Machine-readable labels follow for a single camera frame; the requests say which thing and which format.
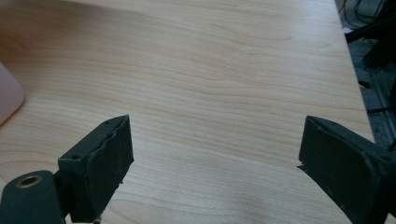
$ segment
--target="black plastic part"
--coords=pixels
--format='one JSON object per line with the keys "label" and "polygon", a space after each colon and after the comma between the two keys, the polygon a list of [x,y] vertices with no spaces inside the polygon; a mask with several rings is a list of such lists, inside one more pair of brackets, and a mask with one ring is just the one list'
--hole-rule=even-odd
{"label": "black plastic part", "polygon": [[70,209],[73,222],[94,222],[133,161],[129,117],[100,124],[58,160],[58,183],[71,186],[73,196],[62,198],[62,204],[69,204],[64,213]]}
{"label": "black plastic part", "polygon": [[64,183],[62,181],[59,171],[53,175],[53,180],[55,181],[55,186],[58,191],[62,217],[66,217],[76,203],[75,197],[73,197],[72,186],[70,183]]}
{"label": "black plastic part", "polygon": [[392,32],[395,26],[396,16],[389,16],[381,20],[373,21],[357,30],[346,34],[346,42],[349,44],[364,37],[372,38],[372,35],[377,33],[389,31]]}
{"label": "black plastic part", "polygon": [[389,32],[364,56],[364,64],[369,68],[384,68],[396,55],[396,34]]}
{"label": "black plastic part", "polygon": [[58,193],[49,171],[21,175],[3,190],[1,224],[63,224]]}
{"label": "black plastic part", "polygon": [[300,168],[355,224],[384,223],[394,215],[396,157],[326,120],[307,117]]}

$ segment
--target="light wood surface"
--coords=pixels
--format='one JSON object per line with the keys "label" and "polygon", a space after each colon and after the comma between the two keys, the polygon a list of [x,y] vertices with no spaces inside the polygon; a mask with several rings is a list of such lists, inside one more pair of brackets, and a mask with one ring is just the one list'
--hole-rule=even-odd
{"label": "light wood surface", "polygon": [[26,100],[0,189],[129,114],[135,163],[104,223],[348,223],[296,166],[306,115],[373,139],[333,0],[0,2]]}

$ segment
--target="wooden table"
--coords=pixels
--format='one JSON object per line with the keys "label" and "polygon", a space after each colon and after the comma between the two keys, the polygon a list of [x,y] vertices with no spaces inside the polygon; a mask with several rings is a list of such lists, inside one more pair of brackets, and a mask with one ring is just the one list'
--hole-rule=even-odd
{"label": "wooden table", "polygon": [[306,115],[373,139],[333,0],[2,1],[26,101],[0,189],[129,114],[135,163],[104,223],[348,223],[296,166]]}

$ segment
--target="screw hole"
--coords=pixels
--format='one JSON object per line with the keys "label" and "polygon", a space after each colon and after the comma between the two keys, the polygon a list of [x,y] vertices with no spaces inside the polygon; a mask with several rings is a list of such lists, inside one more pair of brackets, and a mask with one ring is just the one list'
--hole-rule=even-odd
{"label": "screw hole", "polygon": [[387,157],[387,156],[383,156],[383,157],[381,157],[381,159],[384,160],[384,161],[392,161],[392,159],[390,157]]}
{"label": "screw hole", "polygon": [[36,185],[42,179],[41,175],[31,175],[28,176],[17,183],[17,188],[26,189]]}

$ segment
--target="black cable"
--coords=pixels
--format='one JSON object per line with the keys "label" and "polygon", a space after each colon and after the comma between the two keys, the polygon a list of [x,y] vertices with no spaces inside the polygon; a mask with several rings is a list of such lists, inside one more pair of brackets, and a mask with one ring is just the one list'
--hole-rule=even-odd
{"label": "black cable", "polygon": [[347,3],[347,0],[344,0],[343,5],[341,5],[340,9],[338,9],[338,14],[341,14],[341,11],[343,10],[343,8],[346,7],[346,3]]}
{"label": "black cable", "polygon": [[355,24],[353,24],[353,23],[349,20],[349,18],[347,17],[347,8],[346,8],[346,6],[347,6],[347,0],[344,0],[343,7],[344,7],[344,18],[346,19],[346,23],[348,23],[350,26],[352,26],[352,28],[357,28],[357,29],[359,29],[360,27],[357,26],[357,25],[355,25]]}
{"label": "black cable", "polygon": [[360,7],[361,7],[361,0],[358,0],[358,2],[353,7],[353,12],[355,13],[356,19],[358,19],[358,21],[363,22],[363,23],[369,23],[376,19],[376,17],[379,14],[379,11],[383,5],[384,5],[384,0],[381,0],[378,4],[378,7],[376,8],[375,14],[373,16],[363,15],[363,14],[359,13]]}

